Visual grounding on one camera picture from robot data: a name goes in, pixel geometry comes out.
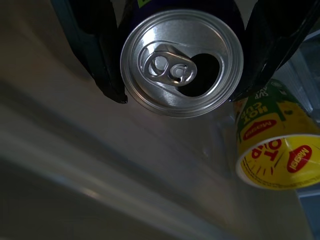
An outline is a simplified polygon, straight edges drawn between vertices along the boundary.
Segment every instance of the instant noodle cup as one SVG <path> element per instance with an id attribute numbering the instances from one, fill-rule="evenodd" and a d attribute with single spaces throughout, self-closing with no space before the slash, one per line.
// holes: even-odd
<path id="1" fill-rule="evenodd" d="M 280 81 L 271 79 L 234 110 L 243 181 L 272 190 L 320 182 L 320 128 Z"/>

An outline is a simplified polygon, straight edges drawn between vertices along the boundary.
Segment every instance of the silver can top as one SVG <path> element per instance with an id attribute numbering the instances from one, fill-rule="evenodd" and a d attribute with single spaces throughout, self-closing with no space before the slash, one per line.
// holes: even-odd
<path id="1" fill-rule="evenodd" d="M 196 64 L 201 54 L 216 58 L 217 75 L 200 95 L 186 94 L 181 89 L 202 81 L 203 64 L 211 68 L 208 62 Z M 163 11 L 141 22 L 127 38 L 120 60 L 124 84 L 135 100 L 176 118 L 199 116 L 225 102 L 243 65 L 242 47 L 231 28 L 211 14 L 187 9 Z"/>

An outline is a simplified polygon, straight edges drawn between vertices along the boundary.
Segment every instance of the green label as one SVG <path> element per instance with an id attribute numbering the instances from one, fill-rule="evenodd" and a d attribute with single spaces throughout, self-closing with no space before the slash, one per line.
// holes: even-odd
<path id="1" fill-rule="evenodd" d="M 142 8 L 147 3 L 151 2 L 151 0 L 138 0 L 139 8 Z"/>
<path id="2" fill-rule="evenodd" d="M 277 113 L 281 121 L 285 121 L 286 118 L 277 104 L 284 101 L 298 103 L 289 90 L 275 79 L 271 79 L 264 88 L 249 96 L 237 122 L 239 141 L 241 142 L 240 132 L 242 129 L 264 115 Z"/>

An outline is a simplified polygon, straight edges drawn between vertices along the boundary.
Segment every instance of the pull tab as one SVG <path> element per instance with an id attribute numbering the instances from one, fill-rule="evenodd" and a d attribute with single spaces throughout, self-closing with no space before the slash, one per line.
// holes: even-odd
<path id="1" fill-rule="evenodd" d="M 184 56 L 169 51 L 154 51 L 147 57 L 143 73 L 152 81 L 180 87 L 195 78 L 197 66 Z"/>

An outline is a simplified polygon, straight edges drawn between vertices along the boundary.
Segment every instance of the dark blue can body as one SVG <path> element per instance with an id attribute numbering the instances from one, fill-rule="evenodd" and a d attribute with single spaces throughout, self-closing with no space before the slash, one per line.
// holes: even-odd
<path id="1" fill-rule="evenodd" d="M 143 20 L 161 11 L 192 9 L 209 13 L 225 22 L 242 43 L 244 23 L 234 0 L 127 0 L 119 32 L 125 42 Z"/>

